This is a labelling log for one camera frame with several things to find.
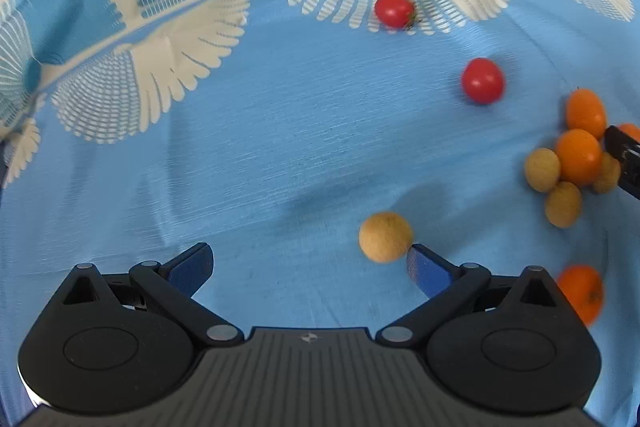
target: small orange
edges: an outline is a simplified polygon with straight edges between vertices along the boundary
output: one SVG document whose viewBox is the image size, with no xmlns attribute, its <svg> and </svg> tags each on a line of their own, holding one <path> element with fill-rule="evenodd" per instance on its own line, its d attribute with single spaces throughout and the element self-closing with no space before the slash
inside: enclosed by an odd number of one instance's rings
<svg viewBox="0 0 640 427">
<path fill-rule="evenodd" d="M 604 284 L 597 270 L 584 264 L 567 267 L 558 287 L 586 326 L 593 324 L 604 304 Z"/>
<path fill-rule="evenodd" d="M 638 129 L 637 125 L 633 125 L 632 123 L 623 123 L 618 126 L 618 129 L 623 133 L 628 134 L 631 138 L 640 142 L 640 129 Z"/>
<path fill-rule="evenodd" d="M 598 140 L 607 128 L 607 113 L 604 105 L 591 89 L 576 89 L 566 101 L 566 126 L 569 129 L 584 129 Z"/>
<path fill-rule="evenodd" d="M 560 158 L 560 177 L 577 187 L 591 185 L 600 174 L 602 149 L 593 134 L 584 129 L 572 129 L 556 142 Z"/>
</svg>

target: black object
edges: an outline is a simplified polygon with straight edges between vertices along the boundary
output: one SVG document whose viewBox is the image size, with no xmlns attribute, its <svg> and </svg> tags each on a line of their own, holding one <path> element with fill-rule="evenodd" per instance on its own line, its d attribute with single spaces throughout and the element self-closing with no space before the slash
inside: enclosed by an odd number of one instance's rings
<svg viewBox="0 0 640 427">
<path fill-rule="evenodd" d="M 190 299 L 210 275 L 204 243 L 128 275 L 77 265 L 20 348 L 45 404 L 21 425 L 596 426 L 582 407 L 600 354 L 544 269 L 496 277 L 414 248 L 452 283 L 375 340 L 254 328 L 245 341 Z"/>
<path fill-rule="evenodd" d="M 620 188 L 640 199 L 640 143 L 612 125 L 605 131 L 604 147 L 622 166 Z"/>
</svg>

